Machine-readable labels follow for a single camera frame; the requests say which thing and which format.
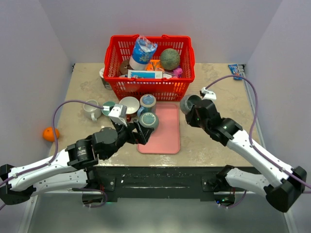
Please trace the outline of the grey blue mug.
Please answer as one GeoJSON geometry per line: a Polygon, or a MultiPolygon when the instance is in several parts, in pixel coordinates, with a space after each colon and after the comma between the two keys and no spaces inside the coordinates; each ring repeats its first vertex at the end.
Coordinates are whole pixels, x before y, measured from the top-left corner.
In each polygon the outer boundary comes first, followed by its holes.
{"type": "Polygon", "coordinates": [[[185,95],[182,100],[180,101],[180,109],[183,114],[188,114],[192,106],[199,102],[201,100],[201,97],[198,95],[185,95]]]}

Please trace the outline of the white speckled mug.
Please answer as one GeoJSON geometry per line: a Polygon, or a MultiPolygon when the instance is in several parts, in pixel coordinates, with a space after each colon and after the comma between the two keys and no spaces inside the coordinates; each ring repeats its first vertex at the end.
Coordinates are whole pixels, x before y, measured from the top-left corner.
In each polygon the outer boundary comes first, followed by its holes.
{"type": "Polygon", "coordinates": [[[98,106],[99,103],[96,100],[88,100],[86,104],[83,105],[85,117],[96,122],[97,119],[102,115],[101,109],[94,107],[98,106]]]}

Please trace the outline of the teal green mug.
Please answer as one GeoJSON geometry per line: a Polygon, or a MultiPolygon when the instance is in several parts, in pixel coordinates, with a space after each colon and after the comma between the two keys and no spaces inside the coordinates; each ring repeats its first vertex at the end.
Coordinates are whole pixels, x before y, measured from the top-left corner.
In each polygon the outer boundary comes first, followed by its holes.
{"type": "Polygon", "coordinates": [[[139,117],[139,123],[145,128],[152,128],[156,130],[159,126],[159,119],[156,114],[152,112],[146,112],[139,117]]]}

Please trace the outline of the light blue tall mug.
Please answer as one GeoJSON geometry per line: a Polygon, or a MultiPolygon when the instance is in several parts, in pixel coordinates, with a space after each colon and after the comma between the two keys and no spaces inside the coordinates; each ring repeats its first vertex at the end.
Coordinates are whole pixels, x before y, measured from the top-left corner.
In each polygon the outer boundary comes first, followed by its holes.
{"type": "Polygon", "coordinates": [[[140,117],[146,112],[156,112],[156,98],[151,94],[145,94],[140,98],[140,108],[137,111],[137,116],[140,117]]]}

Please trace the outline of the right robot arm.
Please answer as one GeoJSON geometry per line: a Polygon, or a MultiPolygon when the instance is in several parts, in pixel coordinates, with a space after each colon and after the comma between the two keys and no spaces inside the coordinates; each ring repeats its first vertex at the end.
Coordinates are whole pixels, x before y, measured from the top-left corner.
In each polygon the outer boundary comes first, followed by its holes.
{"type": "Polygon", "coordinates": [[[226,165],[208,182],[214,191],[241,188],[265,197],[276,210],[288,212],[305,190],[305,169],[293,168],[250,141],[247,131],[234,120],[221,117],[211,100],[186,96],[180,107],[188,125],[203,129],[212,140],[235,151],[259,172],[253,174],[226,165]]]}

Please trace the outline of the dark red mug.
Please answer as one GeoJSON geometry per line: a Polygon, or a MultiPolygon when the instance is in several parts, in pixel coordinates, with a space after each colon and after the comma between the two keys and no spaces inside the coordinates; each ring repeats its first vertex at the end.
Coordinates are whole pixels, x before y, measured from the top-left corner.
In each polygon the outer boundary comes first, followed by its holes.
{"type": "Polygon", "coordinates": [[[124,97],[119,104],[126,106],[126,121],[130,122],[132,118],[137,116],[137,111],[140,108],[140,102],[135,97],[124,97]]]}

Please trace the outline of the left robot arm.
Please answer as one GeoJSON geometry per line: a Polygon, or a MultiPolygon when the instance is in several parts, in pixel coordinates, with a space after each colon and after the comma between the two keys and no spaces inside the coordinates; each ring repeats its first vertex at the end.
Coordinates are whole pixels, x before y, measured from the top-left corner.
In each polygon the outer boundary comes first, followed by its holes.
{"type": "Polygon", "coordinates": [[[6,205],[16,205],[61,189],[95,191],[101,184],[93,169],[99,160],[108,160],[125,143],[145,145],[158,127],[158,123],[139,120],[113,125],[76,141],[55,156],[27,166],[1,166],[0,199],[6,205]]]}

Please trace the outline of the small green mug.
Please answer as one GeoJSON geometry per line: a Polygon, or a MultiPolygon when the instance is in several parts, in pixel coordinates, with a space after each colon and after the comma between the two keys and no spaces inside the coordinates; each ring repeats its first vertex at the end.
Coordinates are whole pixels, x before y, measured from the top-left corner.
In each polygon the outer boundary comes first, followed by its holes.
{"type": "Polygon", "coordinates": [[[108,116],[110,111],[113,109],[113,107],[115,106],[115,102],[113,101],[107,101],[103,104],[103,108],[102,108],[102,114],[104,116],[108,116]]]}

